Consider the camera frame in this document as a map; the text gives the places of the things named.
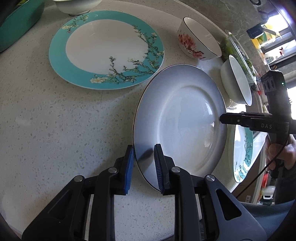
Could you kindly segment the person right hand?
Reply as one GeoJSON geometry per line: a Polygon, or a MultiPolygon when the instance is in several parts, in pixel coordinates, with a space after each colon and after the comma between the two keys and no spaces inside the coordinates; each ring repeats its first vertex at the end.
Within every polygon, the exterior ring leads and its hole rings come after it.
{"type": "MultiPolygon", "coordinates": [[[[269,164],[281,149],[282,145],[271,144],[269,137],[267,136],[265,140],[266,164],[269,164]]],[[[284,166],[288,170],[295,165],[295,138],[293,135],[289,136],[287,145],[283,148],[277,158],[284,162],[284,166]]]]}

